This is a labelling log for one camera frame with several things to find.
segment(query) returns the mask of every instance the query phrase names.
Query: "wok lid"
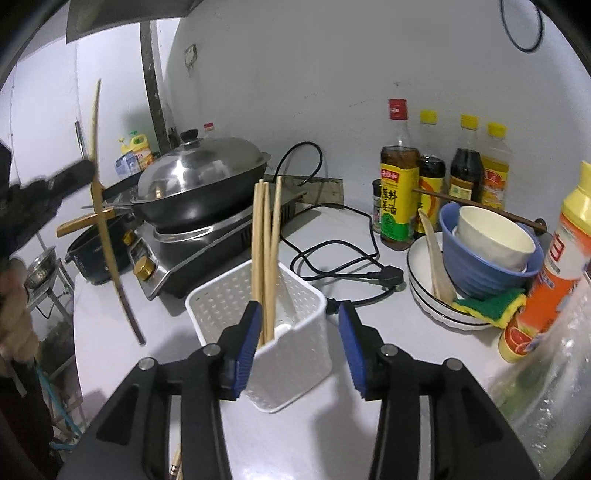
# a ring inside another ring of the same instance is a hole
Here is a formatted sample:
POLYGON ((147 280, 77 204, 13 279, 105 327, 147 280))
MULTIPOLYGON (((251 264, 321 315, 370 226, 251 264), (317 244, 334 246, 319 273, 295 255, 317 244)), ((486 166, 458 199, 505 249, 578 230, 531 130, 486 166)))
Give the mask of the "wok lid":
POLYGON ((266 163, 268 154, 242 138, 186 142, 146 168, 132 203, 152 202, 240 175, 266 163))

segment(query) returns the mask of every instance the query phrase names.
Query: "green label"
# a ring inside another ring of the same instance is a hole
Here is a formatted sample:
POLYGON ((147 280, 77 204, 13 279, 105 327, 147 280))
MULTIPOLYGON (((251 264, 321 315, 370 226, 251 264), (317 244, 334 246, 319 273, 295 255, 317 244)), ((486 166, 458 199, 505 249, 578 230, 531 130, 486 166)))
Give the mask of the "green label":
POLYGON ((384 212, 382 214, 382 234, 392 240, 405 242, 408 240, 408 224, 396 223, 390 213, 384 212))

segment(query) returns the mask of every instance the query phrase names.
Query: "sponge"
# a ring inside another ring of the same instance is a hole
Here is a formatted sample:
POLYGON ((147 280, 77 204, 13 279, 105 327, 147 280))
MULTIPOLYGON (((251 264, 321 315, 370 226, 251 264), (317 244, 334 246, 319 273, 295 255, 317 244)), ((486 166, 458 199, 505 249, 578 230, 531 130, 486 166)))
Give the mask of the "sponge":
POLYGON ((505 328, 513 315, 525 306, 527 297, 522 288, 511 288, 486 300, 456 300, 452 308, 499 328, 505 328))

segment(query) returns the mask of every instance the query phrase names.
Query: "stacked plates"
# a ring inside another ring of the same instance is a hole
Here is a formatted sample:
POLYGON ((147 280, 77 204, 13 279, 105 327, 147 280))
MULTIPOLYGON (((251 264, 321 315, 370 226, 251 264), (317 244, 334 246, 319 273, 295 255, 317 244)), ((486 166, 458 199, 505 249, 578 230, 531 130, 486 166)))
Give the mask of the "stacked plates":
MULTIPOLYGON (((435 236, 441 248, 443 236, 440 232, 436 233, 435 236)), ((492 326, 490 323, 452 309, 433 296, 431 261, 426 237, 416 240, 408 250, 407 264, 408 279, 413 297, 422 310, 434 320, 458 330, 484 330, 492 326)))

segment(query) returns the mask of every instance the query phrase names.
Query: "stove knob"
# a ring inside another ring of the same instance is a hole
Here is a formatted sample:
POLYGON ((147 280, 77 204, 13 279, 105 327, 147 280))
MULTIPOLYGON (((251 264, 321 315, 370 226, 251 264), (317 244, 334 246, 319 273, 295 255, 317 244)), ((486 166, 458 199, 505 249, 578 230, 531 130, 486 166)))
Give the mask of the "stove knob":
POLYGON ((156 265, 145 255, 141 257, 134 265, 134 275, 138 277, 140 281, 146 281, 154 273, 156 265))
POLYGON ((123 236, 123 243, 125 245, 127 245, 128 247, 131 247, 131 244, 133 244, 135 242, 136 238, 137 238, 137 235, 135 234, 135 232, 133 230, 127 230, 125 232, 125 235, 123 236))

